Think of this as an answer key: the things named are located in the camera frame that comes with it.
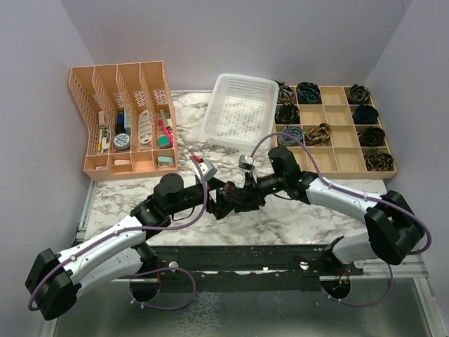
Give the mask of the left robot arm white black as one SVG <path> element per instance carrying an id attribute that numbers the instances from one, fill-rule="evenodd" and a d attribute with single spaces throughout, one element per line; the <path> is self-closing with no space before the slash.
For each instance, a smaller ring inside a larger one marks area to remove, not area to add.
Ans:
<path id="1" fill-rule="evenodd" d="M 175 213 L 196 206 L 202 213 L 211 212 L 211 191 L 217 192 L 219 205 L 225 204 L 235 187 L 232 182 L 201 175 L 196 184 L 185 187 L 180 175 L 164 175 L 148 198 L 108 230 L 58 253 L 41 251 L 25 280 L 28 309 L 52 320 L 94 286 L 135 274 L 149 276 L 157 270 L 157 261 L 146 241 L 162 231 L 175 230 L 171 225 Z"/>

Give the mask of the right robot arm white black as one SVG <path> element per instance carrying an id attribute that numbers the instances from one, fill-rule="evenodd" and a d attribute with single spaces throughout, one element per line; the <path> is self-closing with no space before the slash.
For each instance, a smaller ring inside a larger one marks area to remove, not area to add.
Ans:
<path id="1" fill-rule="evenodd" d="M 332 242 L 330 253 L 322 257 L 327 273 L 337 275 L 358 260 L 379 258 L 399 265 L 424 237 L 424 228 L 401 194 L 366 194 L 322 181 L 316 173 L 301 170 L 294 154 L 283 145 L 270 149 L 268 157 L 273 174 L 250 185 L 256 206 L 267 195 L 285 192 L 295 201 L 332 209 L 365 225 L 364 233 Z"/>

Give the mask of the navy floral tie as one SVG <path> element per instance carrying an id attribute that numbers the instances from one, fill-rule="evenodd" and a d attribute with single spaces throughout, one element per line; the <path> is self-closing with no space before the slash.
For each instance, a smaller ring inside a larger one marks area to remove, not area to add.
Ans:
<path id="1" fill-rule="evenodd" d="M 230 180 L 228 180 L 221 189 L 223 199 L 233 204 L 242 204 L 246 194 L 245 188 L 237 187 L 236 184 Z"/>

